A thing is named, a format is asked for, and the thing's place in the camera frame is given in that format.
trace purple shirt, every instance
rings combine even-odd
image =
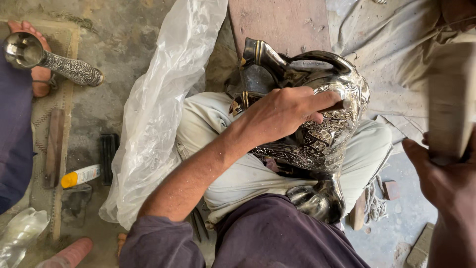
[[[286,196],[260,195],[216,225],[213,267],[369,267],[344,233],[296,210]],[[205,267],[185,221],[143,216],[120,254],[122,268]]]

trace grey cloth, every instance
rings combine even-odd
[[[0,214],[25,194],[33,169],[31,70],[18,70],[0,52]]]
[[[299,211],[283,195],[260,195],[216,224],[213,267],[368,267],[344,233]],[[122,248],[122,268],[205,267],[187,222],[143,216]]]

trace plastic bag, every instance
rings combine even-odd
[[[355,2],[357,0],[326,0],[326,8],[337,12],[339,17],[345,17]]]
[[[0,268],[15,268],[25,257],[28,246],[38,238],[50,216],[45,210],[30,207],[18,213],[7,224],[0,238]]]
[[[166,15],[149,69],[124,106],[102,219],[130,229],[147,196],[180,163],[174,143],[183,100],[191,88],[204,90],[204,66],[227,6],[227,0],[177,0]]]

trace white bottle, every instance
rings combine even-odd
[[[90,165],[64,175],[61,178],[61,186],[63,186],[63,188],[73,187],[97,178],[100,175],[101,170],[99,169],[99,164]]]

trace man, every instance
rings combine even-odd
[[[317,111],[337,101],[337,94],[314,95],[309,87],[275,89],[234,120],[225,94],[186,99],[177,131],[186,160],[143,204],[120,266],[204,267],[184,221],[204,196],[212,211],[208,224],[218,233],[214,267],[368,267],[339,228],[298,212],[284,195],[315,181],[280,177],[247,154],[305,121],[321,122]],[[341,176],[346,212],[385,157],[389,136],[384,126],[362,121],[350,141]],[[476,134],[471,146],[476,148]],[[405,140],[404,148],[423,193],[439,210],[430,266],[476,266],[476,235],[470,231],[476,224],[476,154],[465,164],[437,167],[417,143]]]
[[[9,21],[11,32],[35,35],[44,49],[51,51],[45,37],[28,21]],[[25,194],[33,169],[31,132],[32,97],[50,91],[51,71],[43,67],[18,70],[0,52],[0,214],[15,205]]]

